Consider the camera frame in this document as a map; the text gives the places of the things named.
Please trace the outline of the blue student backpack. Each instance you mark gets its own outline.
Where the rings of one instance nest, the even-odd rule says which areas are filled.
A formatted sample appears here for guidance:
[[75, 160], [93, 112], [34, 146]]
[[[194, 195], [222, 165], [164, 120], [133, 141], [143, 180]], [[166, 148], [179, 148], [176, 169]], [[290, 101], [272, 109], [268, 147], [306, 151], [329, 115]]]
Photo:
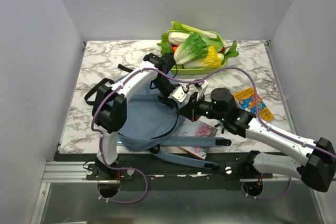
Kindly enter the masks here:
[[[93, 107], [97, 86], [104, 82], [112, 86], [108, 78], [97, 83], [86, 95], [85, 102]], [[171, 163], [197, 168], [216, 169], [218, 164], [202, 159], [194, 159], [169, 154], [162, 146], [230, 146], [231, 140], [223, 137], [177, 137], [173, 136], [185, 118], [177, 115], [178, 109], [171, 109], [158, 101], [160, 92], [153, 83], [147, 83], [128, 102], [128, 118], [119, 130], [118, 141], [134, 152], [149, 151], [154, 156]]]

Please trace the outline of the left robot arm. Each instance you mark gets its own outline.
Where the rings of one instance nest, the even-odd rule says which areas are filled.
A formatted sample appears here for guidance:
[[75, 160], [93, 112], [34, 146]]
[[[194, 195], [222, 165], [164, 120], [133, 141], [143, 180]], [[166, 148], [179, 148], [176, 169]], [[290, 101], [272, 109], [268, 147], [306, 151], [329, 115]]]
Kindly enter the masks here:
[[112, 86], [108, 87], [104, 82], [97, 86], [91, 129], [100, 133], [97, 159], [101, 164], [98, 173], [104, 179], [112, 179], [119, 170], [114, 164], [118, 159], [119, 130], [128, 118], [128, 102], [140, 89], [148, 82], [153, 83], [160, 92], [157, 100], [171, 109], [178, 109], [177, 103], [169, 97], [177, 88], [177, 84], [170, 82], [173, 78], [167, 75], [174, 65], [175, 60], [170, 53], [161, 57], [148, 54], [136, 69], [118, 82], [108, 79]]

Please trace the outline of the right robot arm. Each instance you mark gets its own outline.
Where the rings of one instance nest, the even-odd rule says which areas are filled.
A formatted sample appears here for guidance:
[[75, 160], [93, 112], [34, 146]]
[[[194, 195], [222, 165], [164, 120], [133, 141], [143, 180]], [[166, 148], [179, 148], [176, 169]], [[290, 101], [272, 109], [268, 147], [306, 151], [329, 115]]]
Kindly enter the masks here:
[[184, 104], [177, 111], [179, 115], [191, 121], [201, 116], [218, 120], [228, 132], [259, 141], [282, 153], [253, 152], [250, 160], [241, 165], [246, 177], [259, 173], [280, 174], [297, 178], [316, 191], [328, 191], [335, 176], [335, 150], [326, 138], [315, 141], [300, 137], [260, 120], [240, 108], [226, 88], [214, 89], [210, 101], [204, 99], [202, 90], [187, 95], [183, 87], [178, 87], [171, 96]]

